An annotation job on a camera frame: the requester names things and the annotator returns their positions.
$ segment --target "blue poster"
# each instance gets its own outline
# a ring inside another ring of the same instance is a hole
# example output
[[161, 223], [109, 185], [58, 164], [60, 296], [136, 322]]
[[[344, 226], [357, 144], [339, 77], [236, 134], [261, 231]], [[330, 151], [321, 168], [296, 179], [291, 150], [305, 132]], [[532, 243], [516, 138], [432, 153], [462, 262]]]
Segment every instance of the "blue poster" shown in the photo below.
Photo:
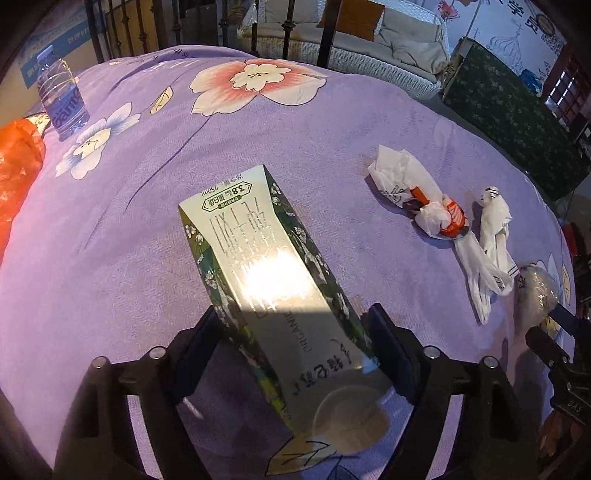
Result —
[[27, 88], [37, 81], [39, 55], [53, 45], [56, 54], [63, 58], [90, 40], [88, 18], [84, 6], [74, 0], [62, 0], [37, 27], [23, 46], [18, 64]]

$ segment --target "clear plastic bag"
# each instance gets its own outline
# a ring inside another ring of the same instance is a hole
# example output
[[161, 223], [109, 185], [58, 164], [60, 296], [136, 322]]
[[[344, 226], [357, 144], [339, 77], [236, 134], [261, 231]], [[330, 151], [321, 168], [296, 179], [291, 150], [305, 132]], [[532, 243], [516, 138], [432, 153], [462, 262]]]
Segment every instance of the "clear plastic bag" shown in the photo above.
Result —
[[558, 303], [558, 285], [543, 268], [528, 265], [519, 270], [515, 327], [518, 335], [539, 325]]

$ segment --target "blue bottle label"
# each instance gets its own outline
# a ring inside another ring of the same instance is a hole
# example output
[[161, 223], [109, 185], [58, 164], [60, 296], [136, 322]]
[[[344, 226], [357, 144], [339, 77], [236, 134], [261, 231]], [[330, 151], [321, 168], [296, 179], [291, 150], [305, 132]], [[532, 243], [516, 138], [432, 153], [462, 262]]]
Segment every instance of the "blue bottle label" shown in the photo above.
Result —
[[51, 119], [51, 124], [56, 130], [59, 130], [61, 127], [68, 125], [83, 107], [84, 100], [80, 90], [75, 85], [72, 90], [47, 105], [46, 110]]

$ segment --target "orange plastic bag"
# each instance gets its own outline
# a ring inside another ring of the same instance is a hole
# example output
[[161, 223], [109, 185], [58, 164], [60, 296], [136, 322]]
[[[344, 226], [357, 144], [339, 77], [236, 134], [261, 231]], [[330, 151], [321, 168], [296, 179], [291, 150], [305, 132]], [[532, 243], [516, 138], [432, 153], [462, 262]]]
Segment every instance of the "orange plastic bag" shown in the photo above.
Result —
[[45, 144], [29, 120], [15, 120], [0, 129], [0, 264], [12, 220], [20, 211], [44, 158]]

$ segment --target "sofa cushion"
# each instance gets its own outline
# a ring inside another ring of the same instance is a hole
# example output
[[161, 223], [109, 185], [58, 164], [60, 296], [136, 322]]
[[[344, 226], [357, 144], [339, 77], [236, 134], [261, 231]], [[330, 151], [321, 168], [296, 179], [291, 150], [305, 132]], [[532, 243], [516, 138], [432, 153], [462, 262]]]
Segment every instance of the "sofa cushion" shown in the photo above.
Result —
[[384, 12], [384, 20], [382, 21], [382, 30], [380, 33], [383, 30], [398, 33], [408, 40], [429, 42], [439, 39], [441, 27], [437, 24], [423, 22], [398, 10], [387, 8]]
[[[265, 2], [265, 16], [268, 22], [283, 23], [287, 18], [288, 0]], [[296, 0], [293, 21], [295, 23], [317, 22], [319, 17], [316, 0]]]
[[379, 35], [392, 48], [392, 56], [402, 63], [413, 65], [426, 72], [438, 74], [447, 67], [449, 60], [441, 43], [436, 41], [418, 42], [404, 35], [382, 29]]
[[[375, 30], [385, 7], [369, 0], [343, 0], [340, 6], [339, 19], [336, 24], [338, 32], [354, 35], [364, 40], [374, 41]], [[324, 18], [318, 28], [324, 28]]]
[[[296, 40], [299, 42], [308, 42], [308, 43], [316, 43], [320, 44], [322, 40], [322, 30], [316, 28], [315, 23], [303, 23], [298, 24], [295, 26], [295, 29], [291, 32], [291, 40]], [[252, 35], [252, 31], [246, 30], [244, 32], [246, 37]], [[263, 23], [259, 24], [258, 26], [258, 33], [259, 38], [280, 38], [283, 40], [285, 32], [279, 23]], [[414, 67], [412, 65], [406, 65], [392, 57], [392, 48], [387, 47], [385, 45], [380, 45], [376, 42], [363, 40], [361, 38], [355, 37], [353, 35], [348, 35], [346, 33], [335, 32], [335, 39], [333, 40], [333, 47], [341, 48], [342, 50], [352, 51], [355, 53], [359, 53], [361, 55], [367, 55], [368, 57], [372, 57], [376, 60], [381, 60], [390, 65], [395, 65], [399, 68], [402, 68], [408, 72], [414, 73], [429, 82], [437, 83], [437, 79], [435, 75], [429, 72], [425, 72], [418, 67]], [[297, 43], [291, 43], [290, 45], [290, 55], [293, 58], [298, 58], [297, 49], [299, 45]]]

